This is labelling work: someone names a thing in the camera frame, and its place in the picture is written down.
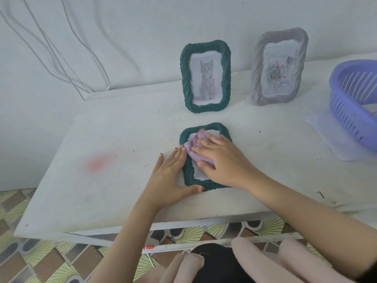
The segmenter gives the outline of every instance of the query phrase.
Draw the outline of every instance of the silver picture frame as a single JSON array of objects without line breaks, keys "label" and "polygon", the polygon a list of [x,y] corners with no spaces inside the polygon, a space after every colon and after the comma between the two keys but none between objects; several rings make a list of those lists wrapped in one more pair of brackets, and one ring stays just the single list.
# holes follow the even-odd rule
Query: silver picture frame
[{"label": "silver picture frame", "polygon": [[286,103],[296,96],[308,42],[302,28],[266,32],[259,38],[252,57],[254,104]]}]

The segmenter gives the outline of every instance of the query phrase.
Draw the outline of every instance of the purple basket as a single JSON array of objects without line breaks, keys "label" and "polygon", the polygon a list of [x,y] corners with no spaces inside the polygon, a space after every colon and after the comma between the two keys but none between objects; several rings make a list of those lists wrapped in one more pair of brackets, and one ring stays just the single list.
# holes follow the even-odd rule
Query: purple basket
[{"label": "purple basket", "polygon": [[330,110],[363,146],[377,152],[377,114],[362,105],[377,103],[377,60],[351,60],[330,76]]}]

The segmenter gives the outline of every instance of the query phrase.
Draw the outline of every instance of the red stain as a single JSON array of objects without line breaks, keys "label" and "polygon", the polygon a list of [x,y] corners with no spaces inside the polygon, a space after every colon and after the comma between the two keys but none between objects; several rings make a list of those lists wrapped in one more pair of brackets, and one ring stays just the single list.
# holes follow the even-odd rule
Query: red stain
[{"label": "red stain", "polygon": [[112,157],[109,155],[102,155],[89,160],[87,163],[88,171],[91,173],[101,171],[111,161],[111,159]]}]

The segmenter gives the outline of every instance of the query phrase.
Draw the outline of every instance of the white table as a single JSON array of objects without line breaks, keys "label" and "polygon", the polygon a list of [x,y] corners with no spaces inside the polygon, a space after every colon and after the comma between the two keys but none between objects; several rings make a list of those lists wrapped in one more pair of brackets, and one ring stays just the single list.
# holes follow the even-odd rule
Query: white table
[{"label": "white table", "polygon": [[[342,210],[377,206],[377,159],[339,160],[305,121],[328,107],[328,78],[338,63],[377,53],[305,63],[298,95],[287,104],[251,103],[250,71],[232,74],[232,96],[220,112],[193,114],[181,81],[96,93],[82,106],[22,217],[16,235],[110,245],[88,235],[117,233],[142,192],[160,152],[178,145],[187,127],[223,123],[260,170]],[[99,171],[88,164],[103,161]],[[235,188],[194,195],[162,210],[152,229],[270,218]]]}]

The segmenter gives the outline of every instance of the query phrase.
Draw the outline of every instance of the patterned floor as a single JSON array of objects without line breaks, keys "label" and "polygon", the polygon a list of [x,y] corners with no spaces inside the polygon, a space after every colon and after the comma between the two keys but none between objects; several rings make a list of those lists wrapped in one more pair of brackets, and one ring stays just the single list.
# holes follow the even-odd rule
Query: patterned floor
[{"label": "patterned floor", "polygon": [[[35,189],[0,192],[0,283],[82,283],[109,250],[107,247],[81,243],[54,242],[28,238],[14,238],[20,221]],[[149,237],[160,244],[186,243],[220,238],[249,237],[292,232],[282,219],[256,220],[239,223],[197,226],[151,231]],[[299,240],[321,257],[305,240]],[[255,243],[264,251],[277,253],[280,242]],[[153,265],[168,266],[178,253],[154,253]],[[139,260],[135,280],[152,268],[146,255]]]}]

